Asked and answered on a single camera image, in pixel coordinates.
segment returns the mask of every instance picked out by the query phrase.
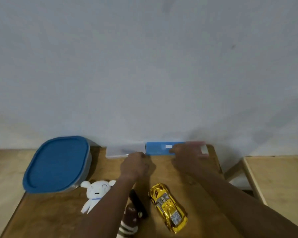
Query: yellow toy car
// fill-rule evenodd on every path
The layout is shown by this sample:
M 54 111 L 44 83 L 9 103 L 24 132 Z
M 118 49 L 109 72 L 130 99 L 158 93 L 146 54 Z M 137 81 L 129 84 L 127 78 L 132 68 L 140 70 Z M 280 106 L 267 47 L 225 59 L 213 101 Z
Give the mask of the yellow toy car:
M 164 184 L 154 185 L 149 192 L 152 203 L 165 220 L 165 224 L 174 233 L 179 232 L 187 223 L 187 216 L 176 203 Z

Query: plush toy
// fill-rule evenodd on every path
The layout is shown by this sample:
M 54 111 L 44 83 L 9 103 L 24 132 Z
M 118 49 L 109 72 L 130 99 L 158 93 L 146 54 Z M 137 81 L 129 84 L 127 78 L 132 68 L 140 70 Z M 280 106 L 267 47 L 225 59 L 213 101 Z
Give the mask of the plush toy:
M 83 206 L 81 212 L 89 213 L 92 208 L 99 202 L 101 198 L 110 190 L 111 186 L 116 183 L 116 180 L 111 180 L 109 182 L 105 180 L 96 181 L 94 183 L 89 183 L 88 181 L 83 181 L 81 187 L 87 188 L 87 198 L 89 199 Z
M 138 212 L 133 203 L 128 204 L 120 223 L 117 238 L 133 236 L 138 231 L 138 218 L 141 217 L 142 212 Z

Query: person's right arm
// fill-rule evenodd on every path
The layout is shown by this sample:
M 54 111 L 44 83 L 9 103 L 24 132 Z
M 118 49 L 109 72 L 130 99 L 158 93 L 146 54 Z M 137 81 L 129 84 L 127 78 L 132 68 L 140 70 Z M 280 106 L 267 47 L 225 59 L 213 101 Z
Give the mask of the person's right arm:
M 298 226 L 208 168 L 203 163 L 207 157 L 200 151 L 201 144 L 175 145 L 170 150 L 175 153 L 173 165 L 202 185 L 245 238 L 298 237 Z

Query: hand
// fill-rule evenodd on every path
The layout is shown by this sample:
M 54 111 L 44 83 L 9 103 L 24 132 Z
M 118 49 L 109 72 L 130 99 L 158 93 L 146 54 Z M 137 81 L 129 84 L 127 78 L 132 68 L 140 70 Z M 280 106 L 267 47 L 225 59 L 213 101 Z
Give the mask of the hand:
M 191 175 L 195 168 L 201 167 L 200 159 L 209 156 L 201 152 L 202 145 L 205 145 L 205 142 L 187 142 L 174 145 L 169 150 L 169 153 L 175 153 L 175 159 L 172 160 L 173 166 L 179 171 Z
M 141 176 L 146 175 L 149 165 L 145 163 L 145 157 L 143 152 L 129 154 L 120 165 L 120 177 L 135 183 Z

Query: white plush dog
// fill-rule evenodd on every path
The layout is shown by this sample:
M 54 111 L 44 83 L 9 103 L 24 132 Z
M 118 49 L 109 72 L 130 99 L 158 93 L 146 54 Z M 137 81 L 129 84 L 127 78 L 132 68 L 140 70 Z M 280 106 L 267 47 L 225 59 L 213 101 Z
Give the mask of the white plush dog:
M 83 181 L 81 187 L 87 188 L 87 198 L 89 199 L 83 206 L 81 212 L 89 213 L 92 208 L 99 202 L 101 198 L 110 190 L 111 186 L 116 183 L 116 180 L 111 180 L 109 182 L 105 180 L 96 181 L 94 183 L 89 183 L 88 181 Z

